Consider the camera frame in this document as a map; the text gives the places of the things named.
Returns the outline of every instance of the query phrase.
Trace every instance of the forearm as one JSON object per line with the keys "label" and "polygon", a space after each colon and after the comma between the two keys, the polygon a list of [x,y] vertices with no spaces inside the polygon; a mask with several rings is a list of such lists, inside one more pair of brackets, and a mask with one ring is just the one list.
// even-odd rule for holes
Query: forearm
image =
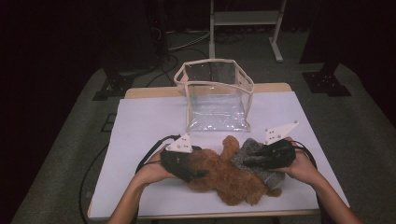
{"label": "forearm", "polygon": [[140,197],[142,196],[145,187],[146,184],[142,184],[133,179],[123,193],[119,204],[107,223],[130,224],[134,218],[134,214],[137,211]]}
{"label": "forearm", "polygon": [[324,177],[311,186],[326,212],[336,223],[361,223]]}

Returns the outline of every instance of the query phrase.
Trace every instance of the white paper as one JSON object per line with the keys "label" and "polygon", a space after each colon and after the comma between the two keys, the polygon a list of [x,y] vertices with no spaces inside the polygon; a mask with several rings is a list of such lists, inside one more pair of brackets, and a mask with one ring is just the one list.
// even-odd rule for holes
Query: white paper
{"label": "white paper", "polygon": [[[294,92],[254,93],[248,114],[251,133],[191,132],[191,144],[222,151],[222,140],[235,136],[240,145],[249,137],[264,141],[265,128],[299,120],[289,136],[303,143],[313,154],[319,170],[332,183],[344,202],[342,191]],[[154,144],[171,134],[186,132],[186,99],[164,97],[120,100],[119,111],[98,183],[92,197],[90,218],[107,218],[134,175],[137,164]],[[166,179],[146,187],[139,216],[242,213],[318,209],[315,192],[306,184],[287,176],[278,198],[263,196],[259,204],[228,206],[214,190],[200,193],[188,189],[179,179]]]}

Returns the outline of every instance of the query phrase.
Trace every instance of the transparent container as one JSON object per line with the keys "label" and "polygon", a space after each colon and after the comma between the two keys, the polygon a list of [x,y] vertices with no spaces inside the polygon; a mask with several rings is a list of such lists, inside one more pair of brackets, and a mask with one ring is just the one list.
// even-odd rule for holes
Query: transparent container
{"label": "transparent container", "polygon": [[187,97],[187,132],[250,132],[254,83],[234,60],[183,63],[174,81]]}

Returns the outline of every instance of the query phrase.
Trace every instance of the brown stuffed animal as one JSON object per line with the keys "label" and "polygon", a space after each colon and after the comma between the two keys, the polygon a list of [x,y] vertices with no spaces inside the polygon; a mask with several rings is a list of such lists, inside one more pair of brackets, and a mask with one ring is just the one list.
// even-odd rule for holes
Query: brown stuffed animal
{"label": "brown stuffed animal", "polygon": [[240,170],[230,162],[232,155],[239,150],[239,142],[227,136],[221,154],[212,149],[194,150],[186,159],[186,164],[194,170],[207,170],[204,177],[195,178],[187,183],[190,189],[208,191],[215,189],[220,198],[228,205],[245,201],[257,204],[262,195],[277,197],[281,189],[269,189],[253,173]]}

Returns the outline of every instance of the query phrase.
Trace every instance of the gray carpet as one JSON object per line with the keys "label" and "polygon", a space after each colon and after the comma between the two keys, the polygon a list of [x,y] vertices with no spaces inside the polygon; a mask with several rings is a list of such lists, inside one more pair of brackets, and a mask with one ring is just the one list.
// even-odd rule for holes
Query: gray carpet
{"label": "gray carpet", "polygon": [[[277,63],[268,44],[270,33],[245,35],[233,44],[217,44],[218,58],[235,59],[256,83],[287,82],[296,92],[304,112],[337,176],[352,210],[364,223],[394,223],[396,220],[396,131],[359,78],[343,65],[335,75],[352,96],[329,97],[311,93],[302,72],[318,71],[322,64],[299,64],[308,33],[281,32],[279,49],[284,58]],[[172,47],[197,35],[169,35]],[[177,66],[200,60],[208,54],[207,43],[172,53]],[[171,69],[174,57],[163,64]],[[133,87],[146,85],[162,71],[139,77]],[[106,80],[102,69],[92,75],[56,139],[33,186],[12,223],[83,223],[106,155],[112,121],[120,97],[93,101]],[[169,86],[166,76],[150,87]],[[89,223],[101,223],[88,220]],[[271,223],[263,218],[162,220],[160,223]],[[281,223],[319,223],[318,216],[282,217]]]}

